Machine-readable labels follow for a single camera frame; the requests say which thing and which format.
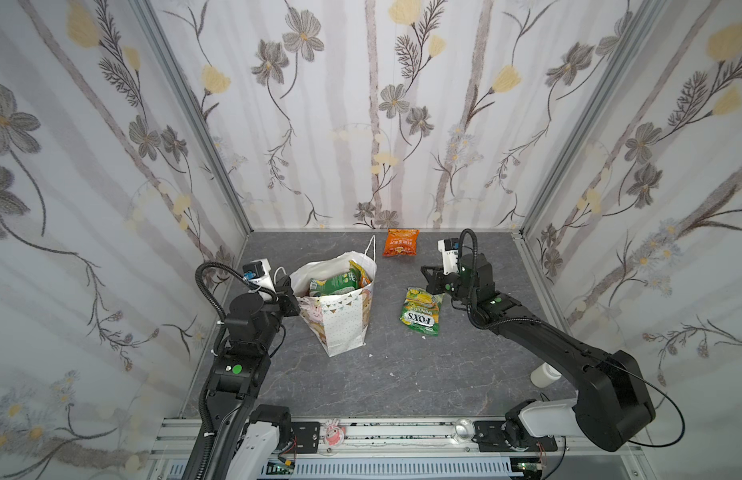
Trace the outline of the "green Fox's candy bag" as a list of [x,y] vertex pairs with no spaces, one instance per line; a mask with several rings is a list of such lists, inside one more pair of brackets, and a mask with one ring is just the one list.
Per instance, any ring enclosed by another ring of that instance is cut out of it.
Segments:
[[423,335],[438,336],[443,299],[443,294],[430,294],[424,289],[410,287],[403,303],[401,322]]
[[311,297],[343,295],[360,287],[361,274],[350,269],[327,279],[311,279],[308,293]]

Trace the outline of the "white paper bag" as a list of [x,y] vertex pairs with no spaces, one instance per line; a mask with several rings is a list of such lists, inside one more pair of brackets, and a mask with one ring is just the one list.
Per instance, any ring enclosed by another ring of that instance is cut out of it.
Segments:
[[[329,260],[310,262],[289,275],[299,302],[299,315],[330,357],[359,348],[365,343],[377,274],[376,259],[376,239],[371,238],[362,253],[347,251]],[[350,260],[366,269],[372,278],[370,285],[343,295],[309,295],[311,279],[323,280],[346,272],[350,270]]]

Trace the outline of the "orange snack bag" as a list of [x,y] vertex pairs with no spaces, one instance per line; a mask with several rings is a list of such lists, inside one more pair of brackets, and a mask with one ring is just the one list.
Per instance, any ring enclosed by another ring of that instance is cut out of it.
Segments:
[[372,283],[372,278],[366,271],[366,269],[354,260],[349,261],[350,272],[354,275],[357,280],[357,287],[364,288]]

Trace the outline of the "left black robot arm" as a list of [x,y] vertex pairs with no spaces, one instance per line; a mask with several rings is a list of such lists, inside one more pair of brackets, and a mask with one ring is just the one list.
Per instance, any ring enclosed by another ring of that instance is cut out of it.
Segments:
[[[204,277],[220,270],[246,292],[228,307],[210,292]],[[283,341],[283,320],[299,313],[289,277],[276,280],[265,259],[239,268],[206,261],[194,273],[196,285],[218,315],[213,361],[197,402],[201,426],[182,474],[185,479],[256,479],[271,456],[295,467],[297,437],[284,406],[256,400]]]

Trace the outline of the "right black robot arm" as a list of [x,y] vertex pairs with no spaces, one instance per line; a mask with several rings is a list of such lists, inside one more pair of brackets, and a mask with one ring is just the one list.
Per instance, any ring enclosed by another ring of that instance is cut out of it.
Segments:
[[584,437],[607,452],[637,442],[636,435],[656,418],[650,396],[656,387],[644,379],[632,355],[577,340],[499,291],[473,230],[439,241],[438,250],[441,266],[421,269],[427,292],[448,295],[473,327],[524,347],[577,392],[558,401],[526,400],[509,410],[500,427],[509,449],[528,449],[544,437]]

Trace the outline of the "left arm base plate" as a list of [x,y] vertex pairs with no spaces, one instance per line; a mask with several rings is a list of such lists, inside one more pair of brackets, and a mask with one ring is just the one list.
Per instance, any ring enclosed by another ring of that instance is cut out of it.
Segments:
[[290,436],[278,445],[279,455],[316,454],[319,449],[322,425],[317,421],[293,422]]

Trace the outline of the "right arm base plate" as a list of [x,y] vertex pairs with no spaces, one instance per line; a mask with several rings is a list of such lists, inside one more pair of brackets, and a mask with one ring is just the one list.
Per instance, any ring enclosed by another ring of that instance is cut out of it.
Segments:
[[482,453],[543,453],[559,450],[553,437],[532,437],[513,421],[476,421],[474,429],[472,440]]

